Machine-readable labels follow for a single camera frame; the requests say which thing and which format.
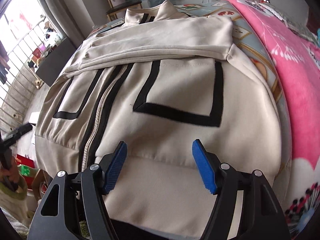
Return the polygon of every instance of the white jacket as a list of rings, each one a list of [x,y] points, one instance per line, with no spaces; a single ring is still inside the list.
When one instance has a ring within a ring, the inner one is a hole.
[[[78,172],[123,140],[128,157],[105,198],[110,217],[199,239],[215,196],[193,160],[195,139],[271,184],[281,160],[273,96],[231,31],[230,18],[188,18],[169,1],[128,9],[123,26],[83,42],[50,88],[36,127],[40,168]],[[239,194],[230,236],[241,204]]]

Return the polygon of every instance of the person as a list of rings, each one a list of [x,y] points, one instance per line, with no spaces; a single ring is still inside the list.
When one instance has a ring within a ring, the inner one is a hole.
[[[9,181],[11,181],[11,182],[14,182],[14,183],[19,182],[20,174],[19,174],[19,169],[18,169],[18,166],[17,166],[17,163],[16,163],[14,157],[12,157],[11,168],[9,171],[1,167],[1,169],[0,169],[0,182],[3,182],[3,176],[7,176]]]
[[[3,184],[4,176],[7,176],[10,182],[19,185],[16,192],[12,192]],[[27,188],[25,179],[19,174],[15,158],[12,157],[10,170],[0,168],[0,208],[20,236],[26,236],[32,220],[27,214]]]

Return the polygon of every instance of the screw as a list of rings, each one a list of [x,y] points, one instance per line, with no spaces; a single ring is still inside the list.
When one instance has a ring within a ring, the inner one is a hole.
[[[254,171],[254,174],[255,174],[256,176],[258,176],[258,177],[261,177],[261,176],[262,176],[262,172],[259,171],[259,170],[255,170],[255,171]]]
[[[66,174],[65,171],[59,171],[57,175],[58,177],[63,177],[65,174]]]
[[[90,166],[90,170],[92,170],[92,171],[95,171],[95,170],[97,170],[99,168],[99,165],[98,164],[92,164],[91,166]]]
[[[228,170],[230,168],[229,164],[228,163],[222,163],[221,164],[221,169],[223,170]]]

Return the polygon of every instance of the zipper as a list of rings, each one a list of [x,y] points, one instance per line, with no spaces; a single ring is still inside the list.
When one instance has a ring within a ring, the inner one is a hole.
[[[87,167],[88,152],[89,152],[91,143],[92,143],[92,141],[93,141],[93,139],[96,136],[97,131],[98,131],[98,127],[99,127],[99,123],[100,123],[100,119],[101,119],[102,106],[104,105],[104,102],[106,101],[106,98],[108,97],[111,89],[116,84],[116,82],[119,80],[119,78],[121,78],[121,76],[124,74],[124,72],[127,70],[127,68],[128,68],[128,64],[123,66],[123,68],[121,69],[120,73],[114,78],[114,80],[106,88],[106,90],[104,91],[102,97],[100,98],[100,101],[99,101],[99,104],[98,104],[98,107],[97,107],[97,111],[96,111],[96,114],[95,114],[95,119],[94,119],[92,131],[90,133],[90,136],[89,136],[88,140],[86,141],[86,143],[84,145],[81,171],[84,171],[85,168]]]

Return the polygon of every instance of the gray curtain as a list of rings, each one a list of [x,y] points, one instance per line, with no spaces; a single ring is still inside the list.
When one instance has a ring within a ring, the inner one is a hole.
[[[80,46],[85,37],[71,15],[64,0],[38,0],[48,20],[63,36],[68,36],[74,46]]]

